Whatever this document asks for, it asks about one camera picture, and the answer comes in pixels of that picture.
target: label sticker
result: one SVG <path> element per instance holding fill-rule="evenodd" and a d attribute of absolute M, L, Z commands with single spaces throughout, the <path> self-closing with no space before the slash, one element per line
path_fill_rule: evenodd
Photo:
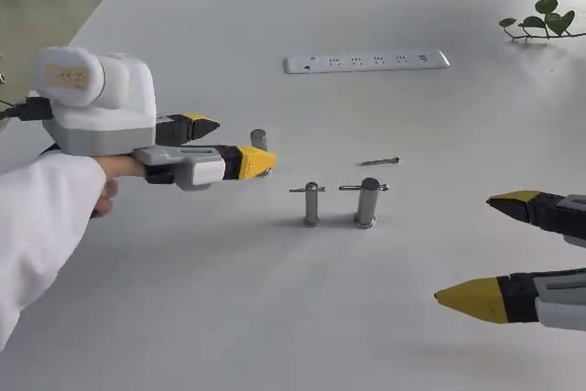
<path fill-rule="evenodd" d="M 90 70 L 83 66 L 59 66 L 48 64 L 45 67 L 45 81 L 48 86 L 64 89 L 87 90 Z"/>

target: metal rod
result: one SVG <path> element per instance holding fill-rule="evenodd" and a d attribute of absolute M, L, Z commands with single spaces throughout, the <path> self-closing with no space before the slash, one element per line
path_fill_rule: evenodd
<path fill-rule="evenodd" d="M 359 191 L 363 188 L 362 185 L 342 185 L 341 187 L 338 187 L 338 190 L 340 191 Z M 388 185 L 383 183 L 381 186 L 378 187 L 379 191 L 388 191 Z"/>
<path fill-rule="evenodd" d="M 324 192 L 326 187 L 321 187 L 315 182 L 308 182 L 305 188 L 296 188 L 289 192 L 305 192 L 305 217 L 303 224 L 307 228 L 315 228 L 320 222 L 318 217 L 318 192 Z"/>
<path fill-rule="evenodd" d="M 262 128 L 256 128 L 255 130 L 250 132 L 250 144 L 253 147 L 258 148 L 260 150 L 268 151 L 266 149 L 266 131 L 263 130 Z M 265 171 L 260 173 L 258 176 L 263 178 L 264 176 L 266 176 L 270 172 L 271 172 L 271 168 L 266 169 Z"/>
<path fill-rule="evenodd" d="M 363 180 L 358 198 L 358 210 L 354 215 L 354 222 L 360 229 L 368 229 L 374 226 L 376 216 L 376 202 L 378 201 L 378 191 L 381 185 L 378 180 L 366 178 Z"/>
<path fill-rule="evenodd" d="M 324 192 L 326 187 L 318 187 L 318 192 Z M 305 192 L 305 188 L 295 188 L 294 190 L 289 190 L 289 192 Z"/>
<path fill-rule="evenodd" d="M 367 160 L 358 165 L 361 167 L 369 167 L 371 165 L 398 164 L 400 161 L 401 159 L 399 157 L 391 157 L 389 159 Z"/>

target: white lab coat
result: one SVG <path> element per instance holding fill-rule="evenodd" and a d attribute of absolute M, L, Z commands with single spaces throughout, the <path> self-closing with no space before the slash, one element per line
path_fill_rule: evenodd
<path fill-rule="evenodd" d="M 95 160 L 59 152 L 0 176 L 0 351 L 80 242 L 104 184 Z"/>

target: hand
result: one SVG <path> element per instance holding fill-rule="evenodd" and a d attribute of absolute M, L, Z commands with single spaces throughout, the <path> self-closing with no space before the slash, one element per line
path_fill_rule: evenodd
<path fill-rule="evenodd" d="M 94 159 L 106 175 L 102 195 L 95 204 L 98 217 L 104 217 L 112 210 L 112 197 L 118 194 L 118 182 L 115 179 L 123 176 L 144 176 L 145 167 L 129 156 L 95 157 Z"/>

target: power strip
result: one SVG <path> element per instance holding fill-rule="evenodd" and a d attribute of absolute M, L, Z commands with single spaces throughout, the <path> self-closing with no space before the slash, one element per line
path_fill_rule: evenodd
<path fill-rule="evenodd" d="M 396 71 L 449 66 L 450 62 L 440 50 L 398 50 L 340 56 L 290 57 L 285 60 L 285 73 Z"/>

